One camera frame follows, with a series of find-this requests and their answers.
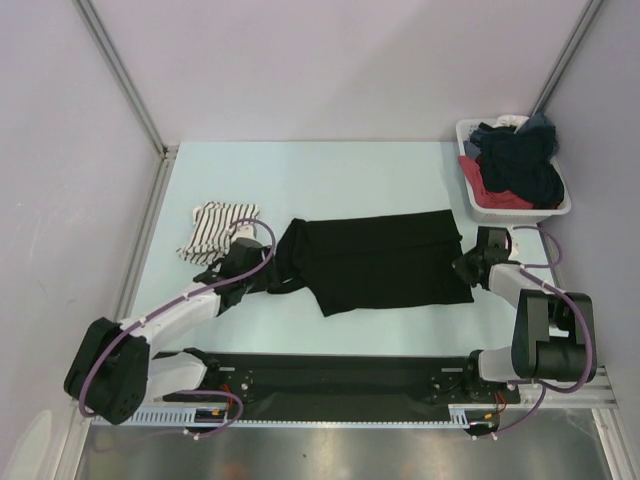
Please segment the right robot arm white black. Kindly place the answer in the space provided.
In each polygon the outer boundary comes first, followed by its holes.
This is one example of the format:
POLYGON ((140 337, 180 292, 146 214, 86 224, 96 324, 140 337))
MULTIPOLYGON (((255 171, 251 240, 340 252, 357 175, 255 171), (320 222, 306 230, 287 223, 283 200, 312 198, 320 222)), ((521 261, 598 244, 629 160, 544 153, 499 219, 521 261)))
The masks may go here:
POLYGON ((453 263, 466 284, 482 287, 515 309, 511 345, 470 355, 475 367, 463 373, 461 388, 473 401, 486 400, 498 382, 535 382, 572 393, 597 372, 592 299, 537 277, 533 265, 511 258, 513 249, 508 229, 480 226, 475 247, 453 263))

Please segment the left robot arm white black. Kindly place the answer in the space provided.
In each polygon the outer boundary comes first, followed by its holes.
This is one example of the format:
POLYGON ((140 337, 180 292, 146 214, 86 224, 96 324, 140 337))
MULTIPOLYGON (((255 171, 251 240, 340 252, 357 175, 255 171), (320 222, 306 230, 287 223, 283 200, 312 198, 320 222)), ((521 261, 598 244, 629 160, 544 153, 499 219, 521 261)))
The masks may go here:
POLYGON ((94 320, 87 328, 63 382, 80 412, 113 425, 166 395, 190 391, 214 397, 221 387, 215 357, 188 347, 162 356, 172 341, 276 284, 273 250, 249 238, 231 244, 226 256, 197 275, 184 293, 138 318, 94 320))

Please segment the black white striped tank top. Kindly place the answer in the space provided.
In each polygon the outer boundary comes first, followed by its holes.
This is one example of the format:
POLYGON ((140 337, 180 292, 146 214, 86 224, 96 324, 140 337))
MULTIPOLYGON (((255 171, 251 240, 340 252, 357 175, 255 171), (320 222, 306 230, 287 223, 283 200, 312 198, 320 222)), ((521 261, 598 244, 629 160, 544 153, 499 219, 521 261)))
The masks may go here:
POLYGON ((226 230, 233 225, 250 223, 260 215, 256 204, 209 201, 192 211, 194 229, 178 256, 191 264, 209 266, 229 252, 232 242, 226 230))

